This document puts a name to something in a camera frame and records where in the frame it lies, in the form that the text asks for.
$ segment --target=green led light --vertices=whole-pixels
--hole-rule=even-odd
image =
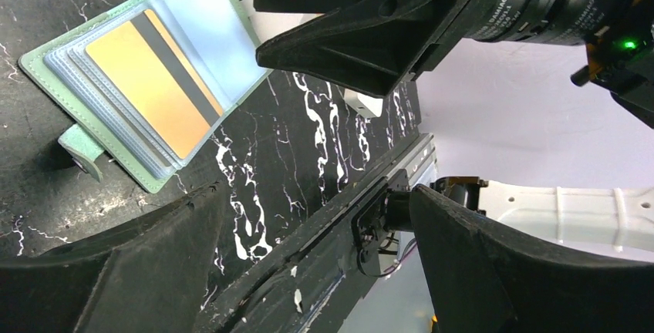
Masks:
[[[635,42],[624,42],[622,46],[624,46],[625,49],[635,49]]]

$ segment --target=white backdrop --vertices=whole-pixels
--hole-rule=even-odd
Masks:
[[[418,80],[439,175],[534,187],[654,186],[654,131],[578,88],[583,48],[463,40]]]

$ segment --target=black marble surface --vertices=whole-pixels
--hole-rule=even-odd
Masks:
[[[215,180],[232,188],[209,303],[419,123],[414,84],[364,119],[342,88],[273,72],[157,194],[111,157],[97,183],[56,139],[73,121],[17,67],[20,55],[125,0],[0,0],[0,258],[31,257],[152,211]]]

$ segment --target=gold card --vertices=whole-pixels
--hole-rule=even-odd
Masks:
[[[150,9],[88,44],[86,54],[182,160],[223,114]]]

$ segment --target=credit card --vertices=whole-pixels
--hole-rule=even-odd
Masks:
[[[181,159],[224,112],[151,9],[94,40],[85,50]]]
[[[110,100],[104,98],[88,75],[76,67],[68,57],[65,48],[48,53],[43,62],[75,93],[100,120],[125,144],[132,147],[134,156],[150,171],[153,177],[163,179],[169,177],[175,168],[171,162],[163,157],[149,142],[139,143],[144,139],[137,127],[128,120],[124,114]]]

